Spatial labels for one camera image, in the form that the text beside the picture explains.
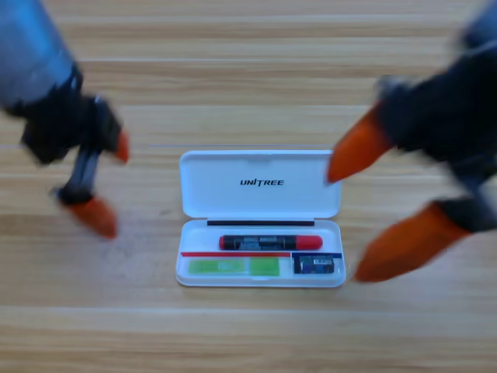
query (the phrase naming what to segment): wooden table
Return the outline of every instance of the wooden table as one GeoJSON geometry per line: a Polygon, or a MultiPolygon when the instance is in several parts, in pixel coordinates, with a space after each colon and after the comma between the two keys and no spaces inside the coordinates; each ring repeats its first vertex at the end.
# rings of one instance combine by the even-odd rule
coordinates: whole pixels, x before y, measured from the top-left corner
{"type": "MultiPolygon", "coordinates": [[[[106,242],[47,196],[71,155],[37,169],[0,123],[0,371],[480,373],[497,369],[494,234],[426,268],[336,290],[185,288],[179,157],[191,149],[331,148],[383,74],[452,58],[468,0],[46,0],[130,129],[126,167],[98,188],[120,214],[106,242]]],[[[352,273],[365,245],[428,200],[443,170],[388,154],[343,184],[352,273]]]]}

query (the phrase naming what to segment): red strip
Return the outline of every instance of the red strip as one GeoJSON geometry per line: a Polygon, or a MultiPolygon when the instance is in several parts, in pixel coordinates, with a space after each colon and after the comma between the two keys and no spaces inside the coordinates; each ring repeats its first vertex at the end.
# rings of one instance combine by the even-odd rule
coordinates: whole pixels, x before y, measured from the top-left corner
{"type": "Polygon", "coordinates": [[[234,252],[228,252],[228,251],[200,251],[200,252],[186,252],[186,253],[181,253],[181,256],[202,256],[202,257],[218,257],[218,256],[236,256],[236,257],[243,257],[243,258],[250,258],[254,256],[265,256],[265,257],[279,257],[279,258],[290,258],[291,254],[290,253],[272,253],[272,252],[241,252],[241,251],[234,251],[234,252]]]}

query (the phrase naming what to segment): orange fingertip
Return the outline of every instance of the orange fingertip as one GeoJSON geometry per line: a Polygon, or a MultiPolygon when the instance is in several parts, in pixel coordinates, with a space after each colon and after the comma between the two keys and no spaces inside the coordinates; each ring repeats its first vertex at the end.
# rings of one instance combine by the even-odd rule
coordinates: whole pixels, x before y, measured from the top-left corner
{"type": "Polygon", "coordinates": [[[354,279],[380,282],[412,272],[470,234],[455,225],[433,202],[381,233],[367,247],[354,279]]]}
{"type": "Polygon", "coordinates": [[[117,218],[105,201],[93,197],[84,204],[65,205],[83,225],[107,239],[117,237],[117,218]]]}
{"type": "Polygon", "coordinates": [[[117,151],[114,155],[124,163],[130,159],[130,135],[124,129],[121,130],[117,139],[117,151]]]}
{"type": "Polygon", "coordinates": [[[373,165],[392,144],[385,137],[373,106],[333,149],[327,177],[336,183],[373,165]]]}

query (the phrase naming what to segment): red marker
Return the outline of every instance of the red marker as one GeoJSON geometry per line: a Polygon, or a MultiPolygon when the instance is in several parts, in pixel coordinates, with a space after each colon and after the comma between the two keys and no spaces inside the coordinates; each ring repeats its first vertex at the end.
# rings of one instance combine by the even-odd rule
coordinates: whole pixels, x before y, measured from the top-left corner
{"type": "Polygon", "coordinates": [[[223,235],[221,250],[317,250],[323,244],[318,235],[223,235]]]}

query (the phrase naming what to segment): gray arm sleeve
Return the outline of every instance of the gray arm sleeve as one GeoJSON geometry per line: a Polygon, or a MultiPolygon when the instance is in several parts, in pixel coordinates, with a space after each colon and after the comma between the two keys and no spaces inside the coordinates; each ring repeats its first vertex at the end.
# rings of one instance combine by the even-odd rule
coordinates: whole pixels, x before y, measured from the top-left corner
{"type": "Polygon", "coordinates": [[[40,0],[0,0],[0,109],[42,99],[74,66],[40,0]]]}

